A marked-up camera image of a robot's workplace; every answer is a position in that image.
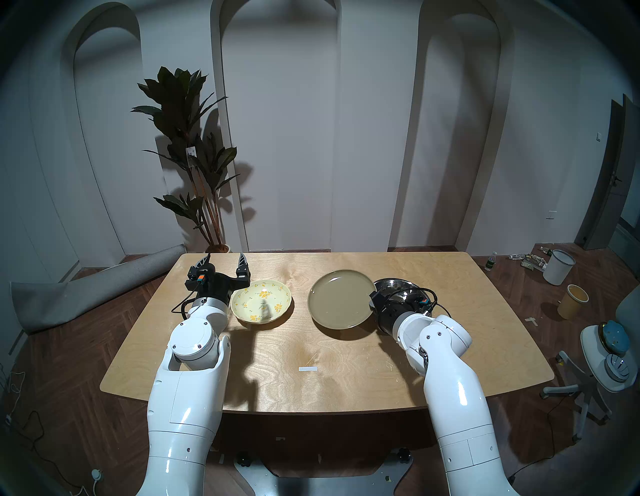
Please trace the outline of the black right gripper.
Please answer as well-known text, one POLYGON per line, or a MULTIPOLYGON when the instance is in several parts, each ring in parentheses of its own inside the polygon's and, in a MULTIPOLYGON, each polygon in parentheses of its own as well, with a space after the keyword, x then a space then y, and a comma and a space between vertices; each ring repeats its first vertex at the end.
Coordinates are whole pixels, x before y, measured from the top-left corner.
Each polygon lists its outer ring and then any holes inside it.
POLYGON ((426 294, 386 294, 372 291, 369 306, 375 311, 377 327, 388 335, 393 335, 394 326, 405 313, 417 313, 430 317, 437 298, 430 299, 426 294))

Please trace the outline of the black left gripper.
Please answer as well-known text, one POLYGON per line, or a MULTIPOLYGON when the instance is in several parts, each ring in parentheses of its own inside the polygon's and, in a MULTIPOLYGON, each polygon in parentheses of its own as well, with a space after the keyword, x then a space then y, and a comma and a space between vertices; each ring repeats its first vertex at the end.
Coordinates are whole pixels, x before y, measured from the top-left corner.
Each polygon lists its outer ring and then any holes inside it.
POLYGON ((250 286, 250 269, 246 255, 241 252, 236 277, 217 272, 210 263, 211 253, 201 259, 196 265, 191 266, 187 273, 185 287, 195 293, 195 298, 214 298, 224 304, 229 304, 235 291, 246 289, 250 286))

